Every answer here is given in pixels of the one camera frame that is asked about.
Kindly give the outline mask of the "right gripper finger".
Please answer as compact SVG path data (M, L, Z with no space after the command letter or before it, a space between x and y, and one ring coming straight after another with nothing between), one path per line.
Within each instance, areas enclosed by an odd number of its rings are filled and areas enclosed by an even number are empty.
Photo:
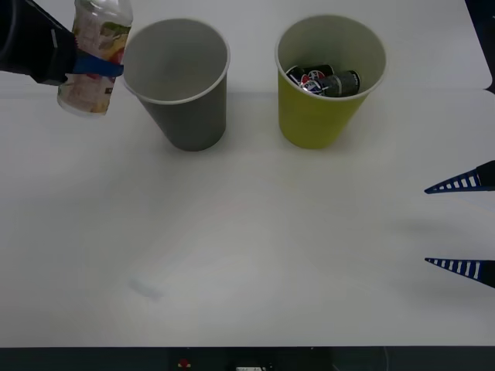
M494 260L452 260L426 257L425 261L470 280L495 288Z
M425 190L426 194L451 192L493 192L495 161L477 166L475 169L446 179Z

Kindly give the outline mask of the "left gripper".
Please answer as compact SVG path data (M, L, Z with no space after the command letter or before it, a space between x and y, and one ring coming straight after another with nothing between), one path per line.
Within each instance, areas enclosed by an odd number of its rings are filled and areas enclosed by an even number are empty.
M72 32L34 1L21 2L19 42L27 72L37 83L59 86L71 71L102 77L119 77L124 72L123 65L91 54L78 53L76 58Z

